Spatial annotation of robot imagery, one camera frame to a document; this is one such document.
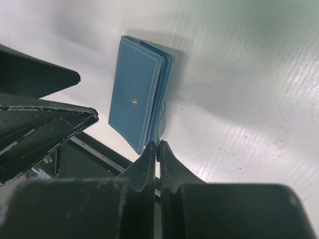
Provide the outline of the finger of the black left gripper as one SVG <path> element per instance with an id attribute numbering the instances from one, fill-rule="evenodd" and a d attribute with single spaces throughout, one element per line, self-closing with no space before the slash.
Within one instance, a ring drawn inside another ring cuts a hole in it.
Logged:
<path id="1" fill-rule="evenodd" d="M 76 71 L 0 46 L 2 94 L 40 99 L 77 85 L 80 81 Z"/>
<path id="2" fill-rule="evenodd" d="M 1 184 L 24 174 L 98 120 L 93 108 L 1 94 Z"/>

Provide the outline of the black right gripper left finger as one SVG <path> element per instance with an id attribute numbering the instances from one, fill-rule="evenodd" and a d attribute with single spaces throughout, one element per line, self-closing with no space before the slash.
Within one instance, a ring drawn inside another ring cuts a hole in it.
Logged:
<path id="1" fill-rule="evenodd" d="M 156 144 L 115 178 L 29 180 L 0 214 L 3 239 L 151 239 Z"/>

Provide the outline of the blue leather card holder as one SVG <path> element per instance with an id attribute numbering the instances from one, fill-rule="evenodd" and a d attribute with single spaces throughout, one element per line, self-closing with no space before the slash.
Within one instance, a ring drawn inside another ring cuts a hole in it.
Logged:
<path id="1" fill-rule="evenodd" d="M 165 95 L 175 57 L 161 46 L 129 35 L 119 44 L 109 125 L 141 154 L 165 130 Z"/>

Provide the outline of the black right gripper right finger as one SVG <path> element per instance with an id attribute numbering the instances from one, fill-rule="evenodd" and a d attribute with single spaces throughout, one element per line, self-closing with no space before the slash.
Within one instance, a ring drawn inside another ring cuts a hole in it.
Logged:
<path id="1" fill-rule="evenodd" d="M 169 144 L 159 147 L 165 239 L 314 239 L 296 193 L 282 184 L 206 183 Z"/>

